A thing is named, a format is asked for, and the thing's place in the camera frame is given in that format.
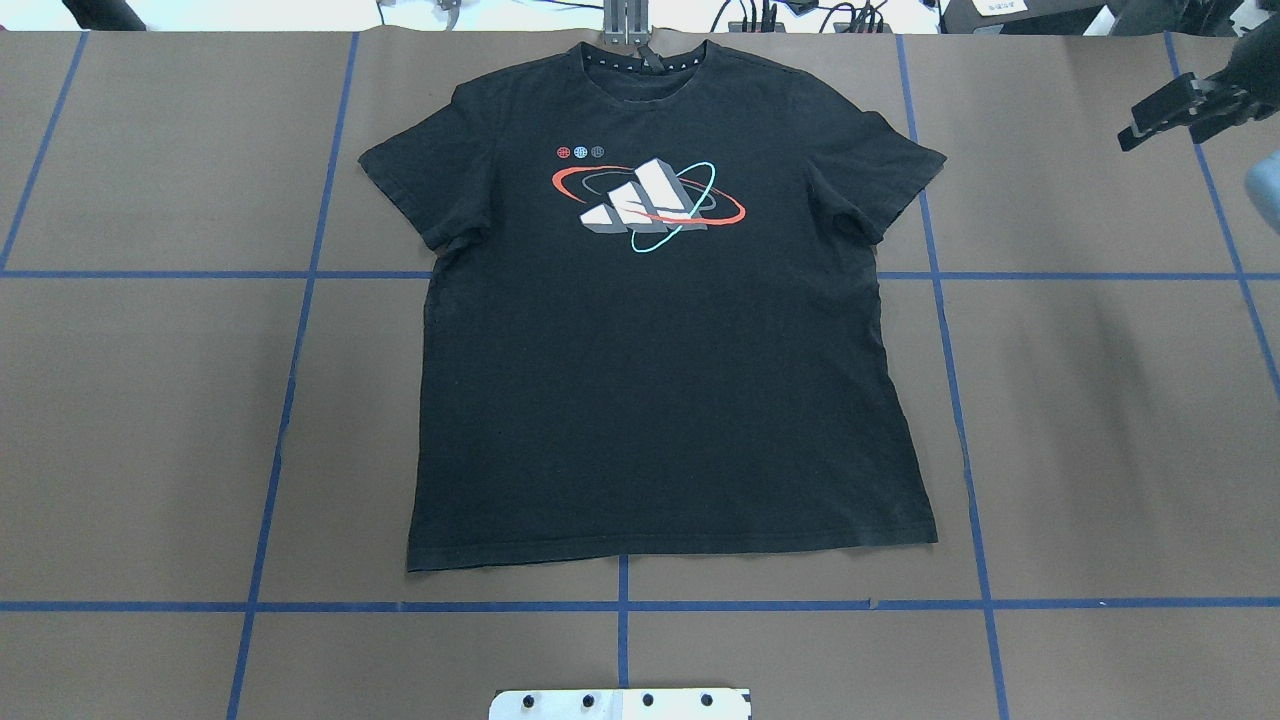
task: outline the black t-shirt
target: black t-shirt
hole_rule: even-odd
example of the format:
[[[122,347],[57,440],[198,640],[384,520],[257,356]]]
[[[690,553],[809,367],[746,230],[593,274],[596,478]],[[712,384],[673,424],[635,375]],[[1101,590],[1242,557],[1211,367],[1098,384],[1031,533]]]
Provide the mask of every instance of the black t-shirt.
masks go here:
[[[443,252],[408,569],[936,542],[872,245],[941,169],[813,76],[581,44],[360,164]]]

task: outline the shirt's right sleeve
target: shirt's right sleeve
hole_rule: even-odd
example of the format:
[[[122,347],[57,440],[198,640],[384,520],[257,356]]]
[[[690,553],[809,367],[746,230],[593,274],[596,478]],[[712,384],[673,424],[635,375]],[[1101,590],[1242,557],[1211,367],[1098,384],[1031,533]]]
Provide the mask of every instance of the shirt's right sleeve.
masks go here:
[[[489,227],[492,138],[466,86],[404,132],[360,155],[360,167],[436,250]]]

